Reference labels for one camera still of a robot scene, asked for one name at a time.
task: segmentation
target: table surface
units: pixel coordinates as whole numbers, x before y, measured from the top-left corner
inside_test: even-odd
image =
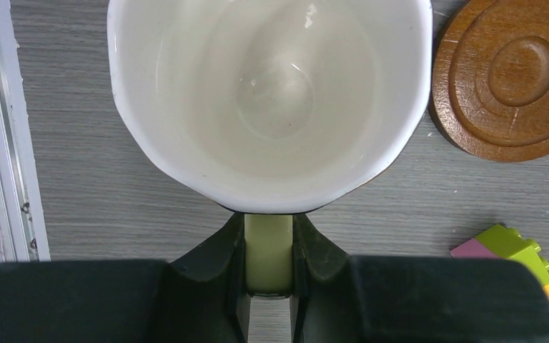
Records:
[[[434,0],[435,30],[463,3]],[[11,0],[51,255],[173,260],[230,212],[161,173],[119,118],[107,6]],[[449,144],[425,116],[388,171],[310,218],[350,253],[428,256],[502,222],[536,239],[549,260],[549,156],[484,161]],[[284,301],[254,300],[250,340],[288,342],[288,311]]]

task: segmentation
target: pink lego brick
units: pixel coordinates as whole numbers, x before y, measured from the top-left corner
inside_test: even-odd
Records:
[[[459,258],[481,258],[481,259],[499,259],[500,257],[483,246],[478,240],[470,241],[460,245],[451,251],[451,256]]]

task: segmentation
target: white mug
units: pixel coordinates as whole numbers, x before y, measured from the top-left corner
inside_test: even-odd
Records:
[[[117,109],[159,169],[234,211],[303,213],[409,141],[430,93],[432,6],[111,0],[108,48]]]

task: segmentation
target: wooden coaster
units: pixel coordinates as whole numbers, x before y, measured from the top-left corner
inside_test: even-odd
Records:
[[[493,161],[549,154],[549,0],[472,0],[442,38],[432,118]]]

